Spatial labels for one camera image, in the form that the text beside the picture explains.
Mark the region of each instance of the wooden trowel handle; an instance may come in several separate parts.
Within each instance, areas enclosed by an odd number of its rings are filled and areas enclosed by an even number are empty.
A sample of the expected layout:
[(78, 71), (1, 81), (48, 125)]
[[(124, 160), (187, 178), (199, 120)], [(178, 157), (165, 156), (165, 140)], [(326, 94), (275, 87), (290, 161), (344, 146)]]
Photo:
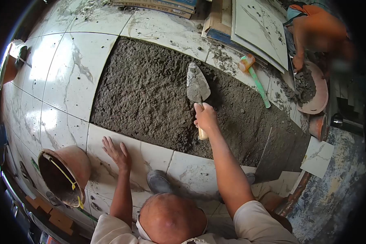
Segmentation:
[(206, 134), (206, 132), (204, 130), (202, 130), (201, 128), (198, 127), (198, 139), (200, 139), (201, 141), (202, 140), (207, 140), (209, 139), (208, 135)]

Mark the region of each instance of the trowel blade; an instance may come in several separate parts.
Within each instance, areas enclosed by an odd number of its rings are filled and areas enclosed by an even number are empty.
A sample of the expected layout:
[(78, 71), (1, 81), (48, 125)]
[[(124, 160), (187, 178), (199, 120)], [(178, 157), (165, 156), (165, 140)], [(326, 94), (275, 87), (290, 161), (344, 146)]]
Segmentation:
[(210, 96), (209, 84), (196, 63), (191, 62), (187, 69), (187, 97), (201, 103)]

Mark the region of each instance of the man's arm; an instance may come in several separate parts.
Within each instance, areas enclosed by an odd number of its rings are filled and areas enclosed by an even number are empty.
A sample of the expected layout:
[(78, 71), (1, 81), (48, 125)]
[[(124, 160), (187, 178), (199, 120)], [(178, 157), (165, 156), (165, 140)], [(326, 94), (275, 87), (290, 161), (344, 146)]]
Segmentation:
[(203, 107), (197, 103), (194, 104), (195, 117), (197, 118), (194, 124), (203, 129), (209, 136), (218, 189), (229, 215), (233, 219), (238, 208), (248, 201), (255, 200), (255, 197), (244, 171), (221, 133), (216, 112), (207, 103), (203, 103)]
[(132, 159), (124, 143), (116, 148), (111, 137), (103, 137), (103, 150), (112, 158), (119, 168), (117, 188), (112, 198), (110, 215), (124, 221), (132, 228), (132, 193), (130, 190), (130, 169)]

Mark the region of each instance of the bucket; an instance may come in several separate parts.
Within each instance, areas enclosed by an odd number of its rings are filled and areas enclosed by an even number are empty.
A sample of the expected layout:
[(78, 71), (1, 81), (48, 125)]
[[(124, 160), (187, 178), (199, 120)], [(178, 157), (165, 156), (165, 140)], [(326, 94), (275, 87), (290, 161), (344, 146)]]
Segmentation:
[(46, 186), (60, 201), (72, 207), (83, 206), (84, 189), (91, 175), (91, 162), (83, 150), (77, 146), (42, 149), (38, 165)]
[(324, 139), (327, 130), (327, 115), (313, 117), (309, 123), (309, 133), (319, 141)]

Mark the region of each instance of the orange pot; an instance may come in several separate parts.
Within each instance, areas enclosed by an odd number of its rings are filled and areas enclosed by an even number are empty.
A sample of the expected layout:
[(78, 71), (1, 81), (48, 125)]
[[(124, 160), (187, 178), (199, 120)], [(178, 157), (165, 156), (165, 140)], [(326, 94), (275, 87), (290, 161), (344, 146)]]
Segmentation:
[(77, 146), (67, 146), (55, 151), (42, 149), (38, 156), (38, 165), (46, 186), (60, 201), (72, 207), (80, 206), (78, 197), (81, 202), (85, 202), (84, 189), (91, 175), (91, 162), (83, 150)]

